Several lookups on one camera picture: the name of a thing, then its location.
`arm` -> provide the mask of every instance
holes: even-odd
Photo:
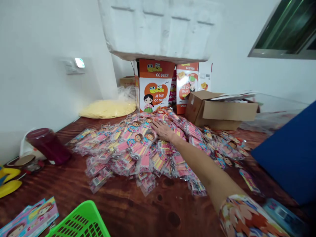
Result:
[[[206,188],[217,213],[222,202],[233,194],[246,193],[219,168],[205,152],[182,140],[166,124],[153,122],[152,127],[162,140],[171,142]]]

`window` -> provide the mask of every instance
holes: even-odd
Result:
[[[281,0],[249,57],[316,59],[316,0]]]

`green plastic basket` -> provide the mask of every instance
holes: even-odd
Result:
[[[91,200],[81,203],[46,237],[111,237]]]

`white wall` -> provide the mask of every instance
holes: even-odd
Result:
[[[218,0],[226,11],[212,56],[211,89],[247,89],[312,103],[316,99],[316,60],[248,58],[276,0]]]
[[[18,155],[31,128],[57,131],[116,81],[97,1],[0,1],[0,163]],[[81,57],[86,73],[66,75],[60,59]]]
[[[112,54],[113,67],[116,77],[117,85],[119,86],[119,79],[126,76],[134,76],[133,67],[130,61],[120,59],[118,56]]]

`jar lid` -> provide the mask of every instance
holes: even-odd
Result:
[[[34,155],[23,156],[23,157],[21,157],[20,159],[18,159],[18,160],[15,162],[15,165],[16,165],[16,166],[23,166],[23,165],[29,163],[30,161],[32,161],[33,159],[35,159],[35,156],[34,156]]]
[[[49,134],[49,130],[50,130],[49,128],[40,128],[40,129],[33,130],[26,135],[26,138],[38,139],[41,137],[45,137],[47,134]]]

